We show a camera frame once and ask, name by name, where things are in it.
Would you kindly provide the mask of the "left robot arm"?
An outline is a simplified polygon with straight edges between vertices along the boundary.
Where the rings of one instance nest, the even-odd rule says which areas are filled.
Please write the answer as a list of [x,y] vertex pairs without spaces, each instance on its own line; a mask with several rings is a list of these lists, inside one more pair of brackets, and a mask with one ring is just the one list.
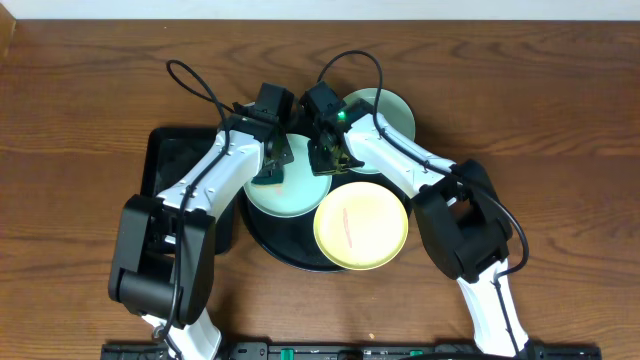
[[216,222],[254,177],[293,159],[286,127],[294,103],[265,83],[234,112],[210,150],[171,187],[124,205],[109,297],[153,325],[179,359],[213,359],[221,333],[206,310],[214,280]]

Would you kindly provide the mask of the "light blue plate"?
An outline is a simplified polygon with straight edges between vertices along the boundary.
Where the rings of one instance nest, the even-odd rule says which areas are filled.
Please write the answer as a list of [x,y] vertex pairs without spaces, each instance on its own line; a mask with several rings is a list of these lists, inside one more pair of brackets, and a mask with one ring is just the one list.
[[[348,94],[344,101],[347,105],[362,99],[373,104],[376,95],[376,88],[364,88]],[[410,106],[403,98],[386,89],[381,90],[379,100],[379,112],[387,122],[405,137],[414,140],[416,135],[416,124]]]
[[244,185],[249,201],[262,212],[280,218],[304,215],[314,210],[329,193],[332,177],[315,176],[309,163],[309,138],[288,134],[294,161],[283,167],[283,181],[258,185],[252,181]]

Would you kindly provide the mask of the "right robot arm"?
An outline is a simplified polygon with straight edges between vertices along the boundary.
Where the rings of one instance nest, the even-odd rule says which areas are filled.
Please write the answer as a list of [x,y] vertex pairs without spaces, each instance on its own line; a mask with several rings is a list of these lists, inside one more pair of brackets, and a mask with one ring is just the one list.
[[361,165],[374,167],[411,202],[423,246],[463,293],[476,347],[486,356],[523,358],[529,337],[509,290],[508,242],[526,238],[515,216],[499,201],[485,168],[441,158],[396,130],[376,104],[340,99],[323,81],[300,99],[314,129],[311,169],[334,175]]

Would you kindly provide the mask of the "yellow plate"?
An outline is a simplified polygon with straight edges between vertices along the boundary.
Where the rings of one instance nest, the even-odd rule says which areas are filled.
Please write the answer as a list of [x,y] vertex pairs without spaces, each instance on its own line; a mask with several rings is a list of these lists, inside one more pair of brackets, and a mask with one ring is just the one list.
[[408,235],[408,215],[391,190],[353,182],[332,190],[313,219],[319,249],[348,270],[372,270],[390,262]]

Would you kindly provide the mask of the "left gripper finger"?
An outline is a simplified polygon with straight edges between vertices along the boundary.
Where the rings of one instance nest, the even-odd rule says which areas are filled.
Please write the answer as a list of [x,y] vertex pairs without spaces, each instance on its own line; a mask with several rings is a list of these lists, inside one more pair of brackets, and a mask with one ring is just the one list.
[[294,160],[287,135],[273,135],[265,143],[264,169],[266,171],[282,170],[286,164]]
[[271,164],[257,175],[258,184],[281,184],[284,182],[284,166]]

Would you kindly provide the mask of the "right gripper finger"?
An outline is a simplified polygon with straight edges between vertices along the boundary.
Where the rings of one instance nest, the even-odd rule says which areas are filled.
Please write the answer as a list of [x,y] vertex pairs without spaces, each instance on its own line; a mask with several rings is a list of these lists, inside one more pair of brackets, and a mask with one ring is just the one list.
[[365,165],[363,161],[355,158],[346,144],[341,144],[334,150],[334,158],[336,168],[338,170],[349,170],[353,168],[361,168]]
[[330,150],[310,140],[307,143],[309,164],[314,176],[332,176],[336,171],[333,154]]

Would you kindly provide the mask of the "green yellow sponge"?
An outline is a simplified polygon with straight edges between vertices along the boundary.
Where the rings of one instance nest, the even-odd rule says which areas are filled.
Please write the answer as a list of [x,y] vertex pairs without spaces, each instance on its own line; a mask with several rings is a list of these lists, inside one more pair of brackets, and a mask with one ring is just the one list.
[[277,185],[284,182],[284,169],[272,168],[263,169],[258,175],[256,175],[251,183],[258,186]]

